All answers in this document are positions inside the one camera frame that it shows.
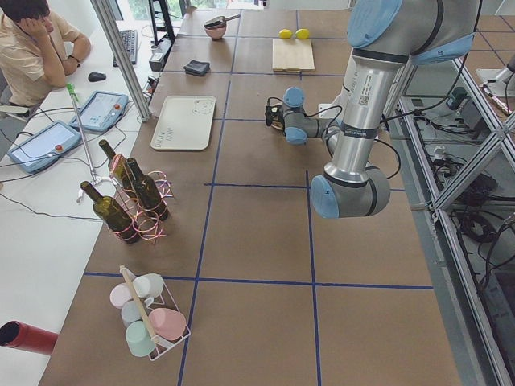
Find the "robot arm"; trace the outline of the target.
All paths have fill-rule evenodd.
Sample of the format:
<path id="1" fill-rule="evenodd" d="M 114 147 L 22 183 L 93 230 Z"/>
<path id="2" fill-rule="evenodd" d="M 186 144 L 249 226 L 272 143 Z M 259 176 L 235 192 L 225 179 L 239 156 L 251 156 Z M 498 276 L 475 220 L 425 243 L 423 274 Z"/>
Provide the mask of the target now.
<path id="1" fill-rule="evenodd" d="M 373 216 L 385 208 L 389 181 L 369 155 L 395 76 L 408 63 L 435 64 L 468 53 L 480 9 L 479 1 L 359 1 L 348 24 L 347 84 L 333 101 L 342 120 L 308 116 L 303 90 L 285 91 L 286 140 L 302 145 L 322 138 L 333 153 L 311 180 L 311 203 L 320 216 Z"/>

